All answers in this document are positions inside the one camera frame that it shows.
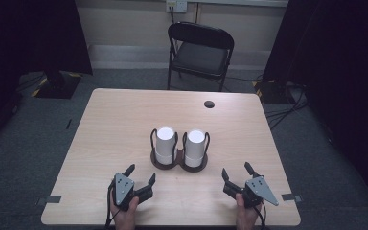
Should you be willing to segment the person's right hand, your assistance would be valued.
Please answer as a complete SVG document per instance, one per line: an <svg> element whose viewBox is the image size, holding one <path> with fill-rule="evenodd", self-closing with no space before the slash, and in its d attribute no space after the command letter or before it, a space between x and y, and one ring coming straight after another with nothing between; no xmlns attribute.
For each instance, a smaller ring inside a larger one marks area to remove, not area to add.
<svg viewBox="0 0 368 230"><path fill-rule="evenodd" d="M236 194L237 215L236 215L236 229L237 230L253 230L259 213L262 209L262 204L255 208L245 208L244 199L241 194Z"/></svg>

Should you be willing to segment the black curtain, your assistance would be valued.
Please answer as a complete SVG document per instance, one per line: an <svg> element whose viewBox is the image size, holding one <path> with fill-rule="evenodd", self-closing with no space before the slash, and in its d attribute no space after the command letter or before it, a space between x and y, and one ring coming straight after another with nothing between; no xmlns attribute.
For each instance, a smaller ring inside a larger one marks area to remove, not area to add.
<svg viewBox="0 0 368 230"><path fill-rule="evenodd" d="M30 72L91 74L77 0L0 0L0 128Z"/></svg>
<svg viewBox="0 0 368 230"><path fill-rule="evenodd" d="M368 186L368 0L288 0L263 79L305 85Z"/></svg>

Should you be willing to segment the stack of white paper cups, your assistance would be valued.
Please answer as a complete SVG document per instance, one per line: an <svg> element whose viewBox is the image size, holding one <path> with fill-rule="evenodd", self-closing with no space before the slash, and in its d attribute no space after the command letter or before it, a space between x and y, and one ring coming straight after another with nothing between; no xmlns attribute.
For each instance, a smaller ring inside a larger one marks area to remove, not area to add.
<svg viewBox="0 0 368 230"><path fill-rule="evenodd" d="M173 162L175 150L175 132L169 126L161 126L156 131L156 160L162 165L170 165Z"/></svg>

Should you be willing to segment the black stand base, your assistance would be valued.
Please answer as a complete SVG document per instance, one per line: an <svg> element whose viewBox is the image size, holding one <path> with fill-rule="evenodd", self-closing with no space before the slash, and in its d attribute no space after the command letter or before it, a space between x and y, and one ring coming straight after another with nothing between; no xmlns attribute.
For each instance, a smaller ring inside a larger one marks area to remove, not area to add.
<svg viewBox="0 0 368 230"><path fill-rule="evenodd" d="M81 74L58 72L56 75L44 75L36 90L36 98L71 99L81 80Z"/></svg>
<svg viewBox="0 0 368 230"><path fill-rule="evenodd" d="M263 104L287 104L288 96L286 88L274 81L262 82L256 80L253 87Z"/></svg>

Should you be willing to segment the right white cup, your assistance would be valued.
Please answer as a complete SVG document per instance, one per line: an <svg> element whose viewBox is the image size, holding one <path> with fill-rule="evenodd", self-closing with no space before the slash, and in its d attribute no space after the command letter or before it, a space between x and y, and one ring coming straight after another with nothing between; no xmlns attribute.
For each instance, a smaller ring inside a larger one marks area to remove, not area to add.
<svg viewBox="0 0 368 230"><path fill-rule="evenodd" d="M188 167L199 167L204 157L205 133L193 129L187 133L185 142L185 164Z"/></svg>

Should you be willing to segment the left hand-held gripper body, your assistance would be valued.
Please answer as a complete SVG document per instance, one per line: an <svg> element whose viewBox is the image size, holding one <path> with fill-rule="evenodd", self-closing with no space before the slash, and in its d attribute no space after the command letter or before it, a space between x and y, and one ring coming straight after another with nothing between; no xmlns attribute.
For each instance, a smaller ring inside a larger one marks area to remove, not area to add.
<svg viewBox="0 0 368 230"><path fill-rule="evenodd" d="M112 198L114 205L120 210L127 211L130 201L135 196L139 198L140 203L153 197L152 187L148 186L148 184L137 191L134 190L134 185L135 182L132 179L119 172L115 174L113 179Z"/></svg>

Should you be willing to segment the dark wooden cup holder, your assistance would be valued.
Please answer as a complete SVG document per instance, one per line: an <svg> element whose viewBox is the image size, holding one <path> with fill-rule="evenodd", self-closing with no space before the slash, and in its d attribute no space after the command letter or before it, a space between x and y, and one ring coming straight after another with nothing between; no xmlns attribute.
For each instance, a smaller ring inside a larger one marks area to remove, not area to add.
<svg viewBox="0 0 368 230"><path fill-rule="evenodd" d="M210 134L208 132L204 132L205 133L205 149L204 149L204 157L202 160L202 163L199 167L188 167L185 164L185 142L186 142L186 137L187 137L187 133L185 132L183 134L182 137L182 144L183 147L182 149L180 149L177 144L178 144L178 133L175 131L175 150L173 152L173 161L170 165L162 165L160 163L157 162L156 160L156 153L155 153L155 148L156 148L156 131L158 128L155 128L151 134L150 134L150 145L151 145L151 154L150 154L150 159L151 159L151 163L160 170L168 170L168 169L172 169L175 166L180 166L184 171L190 172L190 173L197 173L197 172L201 172L207 165L208 162L208 155L207 155L207 151L210 145Z"/></svg>

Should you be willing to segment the black folding chair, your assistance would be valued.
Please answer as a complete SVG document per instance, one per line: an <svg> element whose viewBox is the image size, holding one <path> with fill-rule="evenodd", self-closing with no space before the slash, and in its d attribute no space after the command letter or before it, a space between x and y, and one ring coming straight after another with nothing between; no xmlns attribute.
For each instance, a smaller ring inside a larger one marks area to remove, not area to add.
<svg viewBox="0 0 368 230"><path fill-rule="evenodd" d="M168 28L170 41L168 84L172 71L220 81L222 90L235 41L225 30L193 22L176 22Z"/></svg>

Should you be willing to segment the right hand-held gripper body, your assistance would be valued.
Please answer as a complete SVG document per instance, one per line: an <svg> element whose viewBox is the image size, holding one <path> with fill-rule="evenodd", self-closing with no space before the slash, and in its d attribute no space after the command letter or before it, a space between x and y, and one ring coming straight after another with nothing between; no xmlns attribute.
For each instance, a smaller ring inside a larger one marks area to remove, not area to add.
<svg viewBox="0 0 368 230"><path fill-rule="evenodd" d="M275 206L279 205L279 201L263 176L246 180L243 188L232 183L228 178L224 178L223 191L232 198L236 198L236 194L242 195L245 208L258 206L263 200Z"/></svg>

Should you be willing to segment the person's left hand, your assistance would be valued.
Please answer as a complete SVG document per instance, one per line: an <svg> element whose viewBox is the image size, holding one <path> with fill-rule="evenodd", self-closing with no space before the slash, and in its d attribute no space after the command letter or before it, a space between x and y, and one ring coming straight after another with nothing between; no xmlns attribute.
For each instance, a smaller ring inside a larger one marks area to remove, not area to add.
<svg viewBox="0 0 368 230"><path fill-rule="evenodd" d="M135 230L136 210L139 198L135 196L129 203L127 211L121 211L110 201L110 212L114 218L115 230Z"/></svg>

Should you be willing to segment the white wall socket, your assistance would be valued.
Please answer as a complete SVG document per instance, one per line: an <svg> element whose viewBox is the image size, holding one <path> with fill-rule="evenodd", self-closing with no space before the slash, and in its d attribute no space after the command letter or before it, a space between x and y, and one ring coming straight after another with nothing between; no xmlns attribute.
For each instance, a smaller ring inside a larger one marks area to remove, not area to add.
<svg viewBox="0 0 368 230"><path fill-rule="evenodd" d="M166 0L167 12L186 13L188 9L188 2L185 0Z"/></svg>

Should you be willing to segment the grey tape strip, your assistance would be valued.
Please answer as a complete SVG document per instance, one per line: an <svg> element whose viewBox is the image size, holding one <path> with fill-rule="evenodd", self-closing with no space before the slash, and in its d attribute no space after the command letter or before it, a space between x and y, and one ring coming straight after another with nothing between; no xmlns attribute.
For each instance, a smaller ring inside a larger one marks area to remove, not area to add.
<svg viewBox="0 0 368 230"><path fill-rule="evenodd" d="M282 194L282 199L283 201L293 200L296 203L303 201L303 198L300 195L294 195L294 194Z"/></svg>
<svg viewBox="0 0 368 230"><path fill-rule="evenodd" d="M47 203L60 203L60 195L48 195L46 197L41 197L37 200L37 206L45 206Z"/></svg>

